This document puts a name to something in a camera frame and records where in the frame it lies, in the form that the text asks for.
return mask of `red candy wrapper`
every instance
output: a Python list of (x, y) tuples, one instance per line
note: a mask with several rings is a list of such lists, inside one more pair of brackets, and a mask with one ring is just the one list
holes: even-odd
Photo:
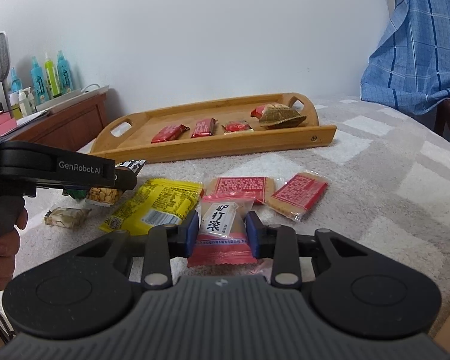
[(177, 124), (173, 126), (167, 126), (160, 130), (160, 132), (153, 137), (152, 143), (167, 142), (169, 140), (177, 139), (185, 131), (190, 130), (187, 126), (183, 124)]
[(192, 132), (192, 138), (210, 137), (214, 134), (216, 119), (202, 119), (197, 122), (195, 129)]
[(267, 106), (267, 104), (259, 105), (257, 108), (255, 108), (251, 112), (250, 116), (251, 117), (256, 117), (257, 119), (260, 119), (262, 117), (262, 115), (263, 115), (263, 111), (264, 111), (266, 106)]
[(240, 131), (253, 131), (250, 124), (245, 120), (228, 122), (225, 126), (222, 126), (225, 130), (224, 134), (231, 134), (232, 132)]

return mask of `bamboo serving tray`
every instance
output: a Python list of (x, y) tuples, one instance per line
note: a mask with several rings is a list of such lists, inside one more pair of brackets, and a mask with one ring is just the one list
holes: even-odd
[[(297, 100), (303, 104), (300, 113), (307, 116), (298, 127), (266, 130), (260, 127), (257, 118), (250, 117), (250, 112), (258, 105), (282, 103), (291, 107)], [(191, 139), (195, 123), (211, 117), (218, 120), (214, 135)], [(224, 134), (222, 125), (232, 120), (246, 120), (255, 131)], [(119, 137), (112, 135), (111, 131), (123, 123), (129, 123), (131, 128)], [(190, 131), (184, 132), (177, 140), (150, 143), (163, 127), (173, 124), (184, 124), (190, 127)], [(158, 163), (306, 149), (329, 145), (336, 130), (333, 125), (319, 126), (317, 111), (306, 96), (298, 93), (266, 94), (178, 105), (120, 117), (99, 134), (91, 154), (117, 162), (146, 159), (149, 163)]]

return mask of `white bottle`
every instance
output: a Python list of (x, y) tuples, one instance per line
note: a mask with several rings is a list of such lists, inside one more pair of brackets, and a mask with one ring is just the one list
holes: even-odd
[(18, 93), (18, 101), (20, 104), (20, 110), (23, 116), (29, 116), (34, 113), (32, 107), (30, 106), (30, 101), (27, 98), (27, 94), (24, 89), (20, 89)]
[(23, 114), (20, 110), (19, 105), (19, 94), (17, 92), (13, 92), (8, 97), (10, 99), (10, 114), (15, 120), (19, 120), (23, 117)]
[(37, 112), (36, 104), (35, 104), (35, 97), (34, 97), (34, 91), (31, 87), (24, 88), (23, 91), (27, 94), (28, 102), (30, 103), (30, 108), (33, 113)]

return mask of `snack package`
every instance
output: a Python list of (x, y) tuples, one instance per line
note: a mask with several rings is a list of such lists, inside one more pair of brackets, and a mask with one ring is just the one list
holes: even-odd
[(243, 222), (254, 201), (252, 192), (204, 196), (200, 230), (188, 267), (256, 263)]
[[(115, 169), (130, 170), (137, 175), (146, 163), (147, 162), (145, 160), (125, 161), (115, 165)], [(94, 187), (88, 191), (86, 201), (98, 206), (110, 207), (118, 202), (122, 195), (122, 190)]]
[(72, 229), (85, 222), (90, 209), (56, 208), (49, 211), (43, 221), (46, 225)]
[(225, 130), (224, 134), (232, 134), (234, 132), (244, 132), (244, 131), (250, 131), (252, 132), (253, 129), (250, 127), (250, 124), (248, 124), (245, 120), (240, 121), (232, 121), (228, 122), (225, 126), (222, 126)]
[(207, 195), (222, 192), (254, 192), (255, 203), (265, 204), (275, 192), (275, 182), (269, 177), (219, 177), (207, 186)]
[(300, 222), (323, 195), (328, 184), (328, 179), (317, 173), (297, 173), (265, 203), (287, 218)]
[(298, 127), (307, 118), (297, 110), (279, 103), (260, 105), (250, 116), (256, 117), (260, 126), (265, 128)]
[(124, 202), (100, 229), (127, 230), (133, 236), (147, 234), (158, 225), (180, 224), (203, 195), (202, 184), (153, 178)]
[(151, 143), (167, 142), (169, 140), (175, 140), (181, 134), (183, 134), (185, 131), (188, 130), (190, 129), (187, 126), (184, 126), (183, 124), (166, 126), (162, 128), (158, 132), (158, 134), (152, 138)]
[(214, 134), (215, 123), (217, 119), (202, 119), (197, 122), (192, 132), (191, 138), (210, 137)]

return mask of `qr code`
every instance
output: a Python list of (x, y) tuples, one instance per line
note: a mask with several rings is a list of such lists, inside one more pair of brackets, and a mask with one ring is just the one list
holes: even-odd
[(117, 218), (116, 216), (113, 216), (110, 218), (110, 223), (108, 224), (108, 227), (112, 230), (119, 230), (122, 226), (123, 220), (120, 218)]

